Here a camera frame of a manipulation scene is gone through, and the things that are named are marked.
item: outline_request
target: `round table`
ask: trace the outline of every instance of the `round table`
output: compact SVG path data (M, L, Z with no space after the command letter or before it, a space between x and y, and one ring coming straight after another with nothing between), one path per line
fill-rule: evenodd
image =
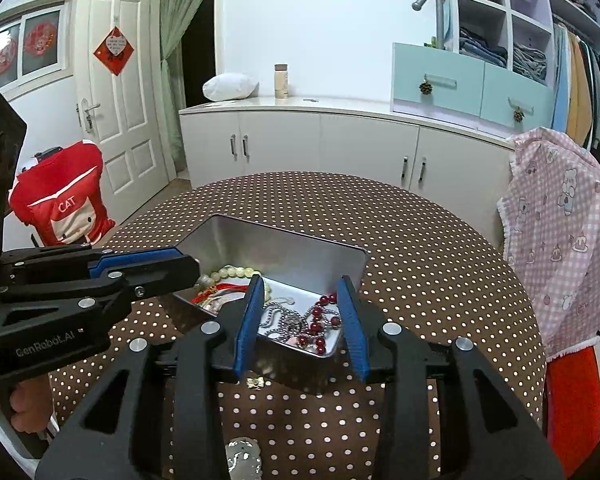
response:
M353 176L254 174L171 199L120 229L108 247L173 245L214 213L365 248L370 260L363 297L428 341L472 339L540 423L545 357L531 304L493 246L450 212L399 187ZM61 424L139 336L151 343L179 336L157 300L133 304L129 317L111 330L109 351L52 374ZM225 441L257 439L266 479L370 478L384 384L357 382L348 362L332 381L318 397L271 381L259 391L245 381L220 384ZM435 395L431 381L432 474L440 465ZM167 463L165 475L172 472Z

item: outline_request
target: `light blue drawer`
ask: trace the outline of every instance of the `light blue drawer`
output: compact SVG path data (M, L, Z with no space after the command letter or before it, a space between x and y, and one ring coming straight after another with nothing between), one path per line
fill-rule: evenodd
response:
M525 115L521 123L514 119L516 108ZM523 75L486 64L481 118L526 132L537 126L551 127L553 113L553 90Z
M483 61L426 46L394 43L394 99L480 116ZM420 91L427 80L430 95Z

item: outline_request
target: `white pillow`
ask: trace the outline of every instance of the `white pillow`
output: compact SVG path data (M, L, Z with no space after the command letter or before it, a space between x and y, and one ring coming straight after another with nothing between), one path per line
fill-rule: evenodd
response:
M211 101L244 99L249 97L257 85L257 81L245 74L220 74L202 85L202 93Z

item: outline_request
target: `heart-shaped note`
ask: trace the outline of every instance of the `heart-shaped note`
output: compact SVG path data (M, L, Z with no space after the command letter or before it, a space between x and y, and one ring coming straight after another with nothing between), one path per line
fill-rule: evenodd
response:
M109 49L110 53L117 56L126 47L126 38L124 36L109 36L104 44Z

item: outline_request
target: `pink gingham blanket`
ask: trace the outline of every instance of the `pink gingham blanket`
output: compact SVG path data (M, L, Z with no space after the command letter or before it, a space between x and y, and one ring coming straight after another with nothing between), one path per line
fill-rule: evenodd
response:
M548 360L600 330L600 166L566 134L512 137L512 181L498 202L504 257L531 300Z

